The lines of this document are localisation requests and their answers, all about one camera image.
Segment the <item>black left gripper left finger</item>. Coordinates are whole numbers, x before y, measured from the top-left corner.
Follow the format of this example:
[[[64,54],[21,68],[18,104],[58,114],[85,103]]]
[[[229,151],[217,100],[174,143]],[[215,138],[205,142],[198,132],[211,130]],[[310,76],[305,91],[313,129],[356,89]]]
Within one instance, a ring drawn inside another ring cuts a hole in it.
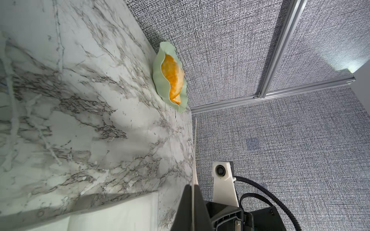
[[[192,230],[192,187],[188,184],[184,187],[178,210],[171,231]]]

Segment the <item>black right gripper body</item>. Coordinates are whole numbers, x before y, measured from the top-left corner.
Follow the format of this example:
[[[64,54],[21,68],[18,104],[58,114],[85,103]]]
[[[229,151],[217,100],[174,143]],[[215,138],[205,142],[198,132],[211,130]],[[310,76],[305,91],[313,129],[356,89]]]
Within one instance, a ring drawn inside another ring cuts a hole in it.
[[[254,231],[254,218],[249,212],[234,206],[206,202],[214,231]]]

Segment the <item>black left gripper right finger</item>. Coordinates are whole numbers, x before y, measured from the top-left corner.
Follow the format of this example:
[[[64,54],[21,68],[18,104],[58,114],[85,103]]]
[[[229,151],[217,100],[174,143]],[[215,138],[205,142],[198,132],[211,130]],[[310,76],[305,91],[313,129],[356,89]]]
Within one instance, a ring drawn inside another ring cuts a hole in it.
[[[193,231],[212,231],[211,219],[203,200],[200,187],[192,187],[192,230]]]

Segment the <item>pink card red characters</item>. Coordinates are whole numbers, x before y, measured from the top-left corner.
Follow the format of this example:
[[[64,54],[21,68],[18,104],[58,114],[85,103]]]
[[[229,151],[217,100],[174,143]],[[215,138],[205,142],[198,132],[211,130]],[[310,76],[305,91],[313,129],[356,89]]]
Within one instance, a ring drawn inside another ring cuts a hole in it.
[[[194,147],[193,147],[193,151],[194,151],[194,155],[193,155],[193,185],[198,185],[198,176],[197,176],[197,168],[196,168],[196,146],[197,146],[197,119],[195,119],[195,129],[194,129]]]

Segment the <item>white photo album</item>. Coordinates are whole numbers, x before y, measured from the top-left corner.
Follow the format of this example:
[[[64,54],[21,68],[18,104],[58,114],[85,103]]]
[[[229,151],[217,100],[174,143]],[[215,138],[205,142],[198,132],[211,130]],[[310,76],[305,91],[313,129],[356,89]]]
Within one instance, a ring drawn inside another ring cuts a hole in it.
[[[25,228],[25,231],[156,231],[158,193],[111,205],[70,213],[62,218]]]

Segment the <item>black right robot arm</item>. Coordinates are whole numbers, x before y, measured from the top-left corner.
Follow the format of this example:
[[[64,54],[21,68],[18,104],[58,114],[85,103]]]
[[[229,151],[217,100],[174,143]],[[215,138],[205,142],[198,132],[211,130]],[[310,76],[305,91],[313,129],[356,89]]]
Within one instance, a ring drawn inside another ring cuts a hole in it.
[[[262,185],[240,176],[232,177],[232,175],[216,174],[214,176],[214,200],[212,202],[206,202],[212,231],[286,230],[277,208],[264,196],[257,193],[245,193],[238,199],[234,181],[249,184],[262,191],[285,212],[297,231],[302,229],[293,213]],[[251,212],[244,211],[242,201],[245,198],[256,198],[266,203],[268,207]]]

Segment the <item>large orange bread roll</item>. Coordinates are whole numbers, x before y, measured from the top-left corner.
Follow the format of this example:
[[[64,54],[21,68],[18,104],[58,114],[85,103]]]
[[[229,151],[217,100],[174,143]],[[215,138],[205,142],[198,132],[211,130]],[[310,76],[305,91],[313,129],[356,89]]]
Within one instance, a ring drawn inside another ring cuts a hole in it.
[[[184,71],[175,61],[175,59],[166,54],[165,59],[161,65],[161,71],[164,77],[170,83],[169,98],[173,103],[177,105],[181,104],[180,93],[184,85]]]

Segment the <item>light green wavy bowl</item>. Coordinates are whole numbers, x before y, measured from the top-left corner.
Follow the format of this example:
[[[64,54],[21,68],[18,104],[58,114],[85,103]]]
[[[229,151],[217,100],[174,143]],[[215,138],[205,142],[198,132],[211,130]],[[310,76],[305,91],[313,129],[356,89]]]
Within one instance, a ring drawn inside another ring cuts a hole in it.
[[[183,64],[177,57],[175,52],[175,47],[169,42],[161,42],[158,54],[153,63],[153,80],[155,83],[155,87],[157,90],[158,95],[163,99],[165,103],[175,108],[179,113],[185,112],[188,103],[188,96],[187,96],[187,86],[188,83],[186,79],[184,79],[184,85],[180,93],[181,97],[181,104],[177,105],[173,103],[169,98],[170,93],[170,83],[164,77],[161,71],[161,65],[165,59],[165,55],[168,54],[172,56],[175,61],[179,64],[179,66],[183,69]]]

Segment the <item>aluminium enclosure frame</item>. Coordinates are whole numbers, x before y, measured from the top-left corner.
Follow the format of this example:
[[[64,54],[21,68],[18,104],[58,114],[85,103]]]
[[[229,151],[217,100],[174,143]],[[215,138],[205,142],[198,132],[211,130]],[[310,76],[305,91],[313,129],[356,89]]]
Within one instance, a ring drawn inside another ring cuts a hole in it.
[[[281,66],[283,57],[286,54],[289,43],[291,42],[293,34],[296,31],[298,22],[302,17],[302,13],[306,7],[306,4],[307,1],[291,1],[289,10],[284,19],[282,29],[278,37],[278,41],[272,53],[272,58],[269,62],[267,73],[263,79],[261,90],[258,94],[197,106],[191,108],[192,114],[196,115],[215,110],[253,104],[285,96],[293,96],[301,93],[308,93],[317,90],[345,86],[355,82],[355,77],[341,77],[332,80],[325,80],[269,92],[273,79],[278,71],[278,68]]]

